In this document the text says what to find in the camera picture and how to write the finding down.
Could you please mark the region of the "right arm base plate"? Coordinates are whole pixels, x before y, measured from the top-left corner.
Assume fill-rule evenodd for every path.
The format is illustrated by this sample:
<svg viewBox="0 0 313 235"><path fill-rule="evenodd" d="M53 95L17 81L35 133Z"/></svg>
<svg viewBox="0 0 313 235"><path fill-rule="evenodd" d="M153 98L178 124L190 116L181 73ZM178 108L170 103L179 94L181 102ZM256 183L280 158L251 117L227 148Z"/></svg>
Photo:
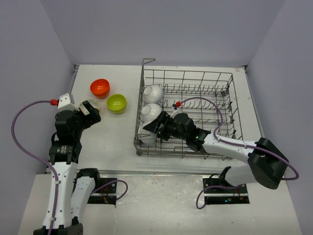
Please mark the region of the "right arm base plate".
<svg viewBox="0 0 313 235"><path fill-rule="evenodd" d="M246 185L238 189L210 188L204 192L206 205L232 205L249 204L249 197Z"/></svg>

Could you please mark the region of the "white bowl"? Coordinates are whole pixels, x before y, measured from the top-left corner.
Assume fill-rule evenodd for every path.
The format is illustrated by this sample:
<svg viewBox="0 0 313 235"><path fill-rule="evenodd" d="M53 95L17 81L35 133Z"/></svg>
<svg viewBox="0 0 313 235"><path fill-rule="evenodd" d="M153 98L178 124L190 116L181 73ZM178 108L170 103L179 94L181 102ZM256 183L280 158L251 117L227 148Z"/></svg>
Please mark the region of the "white bowl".
<svg viewBox="0 0 313 235"><path fill-rule="evenodd" d="M143 91L143 101L147 104L158 104L164 96L164 90L161 86L147 86Z"/></svg>
<svg viewBox="0 0 313 235"><path fill-rule="evenodd" d="M158 104L147 104L141 110L141 117L144 122L153 121L162 112L162 108Z"/></svg>
<svg viewBox="0 0 313 235"><path fill-rule="evenodd" d="M145 145L151 145L155 142L156 140L156 134L155 133L152 133L152 132L149 132L145 129L143 129L144 127L144 124L141 124L139 126L139 129L138 129L138 138L145 144Z"/></svg>

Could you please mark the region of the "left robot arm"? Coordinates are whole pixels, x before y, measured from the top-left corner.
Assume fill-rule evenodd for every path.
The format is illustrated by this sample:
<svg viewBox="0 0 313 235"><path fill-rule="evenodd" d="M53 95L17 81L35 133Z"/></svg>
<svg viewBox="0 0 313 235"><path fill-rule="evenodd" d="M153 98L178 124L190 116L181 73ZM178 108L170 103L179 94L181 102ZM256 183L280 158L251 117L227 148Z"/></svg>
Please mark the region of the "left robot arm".
<svg viewBox="0 0 313 235"><path fill-rule="evenodd" d="M78 169L82 133L101 120L99 110L90 102L82 105L55 116L56 132L51 137L48 161L52 166L48 208L42 227L33 232L35 235L81 235L90 194L102 186L96 168Z"/></svg>

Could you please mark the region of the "orange bowl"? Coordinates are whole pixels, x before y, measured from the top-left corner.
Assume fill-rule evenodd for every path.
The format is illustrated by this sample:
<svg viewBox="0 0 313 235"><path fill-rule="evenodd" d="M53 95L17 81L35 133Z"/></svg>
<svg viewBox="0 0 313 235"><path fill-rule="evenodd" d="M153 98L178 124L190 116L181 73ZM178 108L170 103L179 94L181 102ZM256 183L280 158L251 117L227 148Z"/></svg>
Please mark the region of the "orange bowl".
<svg viewBox="0 0 313 235"><path fill-rule="evenodd" d="M97 87L97 89L94 90L93 95L99 99L104 99L109 95L110 89L110 86Z"/></svg>
<svg viewBox="0 0 313 235"><path fill-rule="evenodd" d="M90 91L93 95L100 96L110 89L110 83L106 79L97 79L90 85Z"/></svg>

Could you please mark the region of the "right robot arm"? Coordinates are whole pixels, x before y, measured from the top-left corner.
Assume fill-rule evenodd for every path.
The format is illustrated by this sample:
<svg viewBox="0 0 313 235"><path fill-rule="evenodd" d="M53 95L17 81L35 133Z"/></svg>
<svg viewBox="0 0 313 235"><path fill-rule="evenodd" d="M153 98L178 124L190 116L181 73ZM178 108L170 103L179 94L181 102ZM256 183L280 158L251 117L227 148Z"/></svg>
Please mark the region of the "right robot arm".
<svg viewBox="0 0 313 235"><path fill-rule="evenodd" d="M240 141L218 136L198 128L186 113L171 117L166 112L143 125L143 129L155 133L167 141L171 137L184 140L195 152L217 154L239 160L244 165L226 167L219 175L218 186L230 192L235 186L258 182L269 189L277 189L287 169L288 159L268 139Z"/></svg>

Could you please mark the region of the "floral patterned bowl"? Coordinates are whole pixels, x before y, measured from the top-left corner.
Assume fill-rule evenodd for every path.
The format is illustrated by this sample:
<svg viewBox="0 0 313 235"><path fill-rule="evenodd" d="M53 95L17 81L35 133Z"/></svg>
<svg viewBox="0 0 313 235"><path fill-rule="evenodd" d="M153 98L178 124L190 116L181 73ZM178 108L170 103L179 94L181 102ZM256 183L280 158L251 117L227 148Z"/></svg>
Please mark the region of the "floral patterned bowl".
<svg viewBox="0 0 313 235"><path fill-rule="evenodd" d="M101 111L101 106L98 101L96 101L95 99L88 99L87 101L90 102L93 108L97 109L98 111Z"/></svg>

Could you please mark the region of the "white bowl front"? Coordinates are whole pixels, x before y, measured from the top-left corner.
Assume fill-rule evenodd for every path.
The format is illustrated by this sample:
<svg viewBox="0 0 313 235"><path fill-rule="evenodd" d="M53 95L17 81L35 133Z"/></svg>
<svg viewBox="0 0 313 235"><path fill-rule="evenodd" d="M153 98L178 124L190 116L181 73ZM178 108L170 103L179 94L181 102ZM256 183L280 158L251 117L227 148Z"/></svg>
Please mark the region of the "white bowl front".
<svg viewBox="0 0 313 235"><path fill-rule="evenodd" d="M143 129L144 127L144 124L141 124L139 126L139 129L138 129L138 138L145 144L145 145L151 145L155 142L156 140L156 134L155 133L152 133L152 132L149 132L145 129Z"/></svg>

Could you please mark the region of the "lime green bowl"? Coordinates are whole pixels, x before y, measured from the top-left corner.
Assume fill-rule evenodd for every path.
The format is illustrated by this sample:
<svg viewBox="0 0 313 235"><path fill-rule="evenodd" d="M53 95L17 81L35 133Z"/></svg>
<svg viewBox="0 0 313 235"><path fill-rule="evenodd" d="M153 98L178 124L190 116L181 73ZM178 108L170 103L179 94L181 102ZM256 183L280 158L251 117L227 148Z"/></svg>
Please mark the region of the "lime green bowl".
<svg viewBox="0 0 313 235"><path fill-rule="evenodd" d="M110 104L107 106L108 110L116 115L122 114L126 110L127 105L121 105L121 104Z"/></svg>
<svg viewBox="0 0 313 235"><path fill-rule="evenodd" d="M126 98L125 96L121 95L121 94L113 94L110 97L108 97L107 99L107 106L110 104L127 104Z"/></svg>

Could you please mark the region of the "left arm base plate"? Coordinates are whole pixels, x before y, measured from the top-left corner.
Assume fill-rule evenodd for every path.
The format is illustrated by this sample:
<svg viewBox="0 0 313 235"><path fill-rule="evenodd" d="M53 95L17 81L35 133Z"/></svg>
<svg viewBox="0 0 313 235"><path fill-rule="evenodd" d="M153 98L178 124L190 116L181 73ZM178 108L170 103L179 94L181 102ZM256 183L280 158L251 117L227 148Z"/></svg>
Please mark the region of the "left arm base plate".
<svg viewBox="0 0 313 235"><path fill-rule="evenodd" d="M100 178L95 186L95 189L114 180L117 180L117 178ZM110 185L92 194L88 199L88 204L116 205L116 189L116 183L111 183Z"/></svg>

